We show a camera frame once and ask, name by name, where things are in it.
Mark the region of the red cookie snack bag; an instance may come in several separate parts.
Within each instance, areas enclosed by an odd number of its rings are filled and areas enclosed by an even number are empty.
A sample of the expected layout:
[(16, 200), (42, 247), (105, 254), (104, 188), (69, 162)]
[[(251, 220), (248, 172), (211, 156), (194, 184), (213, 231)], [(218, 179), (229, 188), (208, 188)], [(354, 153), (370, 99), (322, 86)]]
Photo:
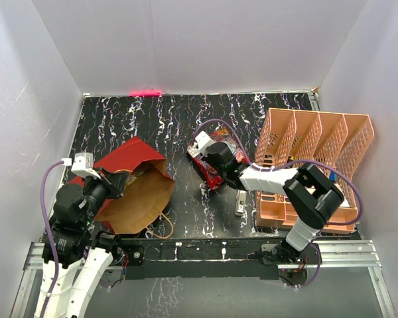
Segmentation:
[(240, 176), (249, 167), (248, 156), (226, 127), (210, 134), (196, 133), (187, 154), (203, 173), (210, 189), (218, 189), (222, 184), (245, 189)]

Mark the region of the red brown paper bag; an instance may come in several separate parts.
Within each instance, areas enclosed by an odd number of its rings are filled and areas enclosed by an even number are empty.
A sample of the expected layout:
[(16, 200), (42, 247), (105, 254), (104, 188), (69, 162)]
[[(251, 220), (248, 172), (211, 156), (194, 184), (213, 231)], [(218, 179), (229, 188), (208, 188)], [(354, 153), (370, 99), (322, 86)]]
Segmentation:
[[(135, 182), (125, 186), (123, 197), (105, 201), (94, 220), (118, 235), (136, 235), (146, 229), (163, 214), (174, 189), (175, 181), (166, 167), (166, 157), (137, 136), (94, 161), (94, 168), (137, 176)], [(72, 182), (84, 184), (79, 176)]]

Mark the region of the yellow snack packet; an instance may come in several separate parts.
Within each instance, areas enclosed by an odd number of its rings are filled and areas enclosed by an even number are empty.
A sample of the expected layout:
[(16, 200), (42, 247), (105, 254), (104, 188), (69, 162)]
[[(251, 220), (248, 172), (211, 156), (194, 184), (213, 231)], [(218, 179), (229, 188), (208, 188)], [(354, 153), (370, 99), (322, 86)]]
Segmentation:
[(129, 186), (130, 184), (132, 184), (133, 182), (135, 182), (137, 180), (137, 176), (135, 174), (130, 174), (126, 180), (125, 185)]

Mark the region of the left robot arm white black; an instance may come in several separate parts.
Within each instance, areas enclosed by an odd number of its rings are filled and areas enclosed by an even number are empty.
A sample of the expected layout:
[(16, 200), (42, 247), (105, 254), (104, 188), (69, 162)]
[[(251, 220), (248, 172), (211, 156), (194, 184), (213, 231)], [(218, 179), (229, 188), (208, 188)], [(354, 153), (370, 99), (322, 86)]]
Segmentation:
[(123, 258), (123, 247), (108, 235), (92, 242), (89, 227), (107, 200), (123, 197), (130, 173), (95, 170), (82, 184), (62, 186), (46, 221), (42, 284), (35, 317), (83, 317), (110, 264)]

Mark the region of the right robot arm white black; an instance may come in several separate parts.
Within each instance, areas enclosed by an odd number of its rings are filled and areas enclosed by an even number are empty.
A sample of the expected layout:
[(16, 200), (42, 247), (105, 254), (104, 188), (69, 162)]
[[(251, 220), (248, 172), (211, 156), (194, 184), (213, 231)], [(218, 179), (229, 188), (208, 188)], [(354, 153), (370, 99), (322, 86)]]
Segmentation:
[(238, 162), (224, 142), (199, 145), (202, 158), (233, 189), (264, 191), (287, 197), (297, 220), (272, 259), (296, 263), (306, 255), (306, 247), (329, 222), (344, 202), (343, 193), (312, 162), (299, 168), (259, 168)]

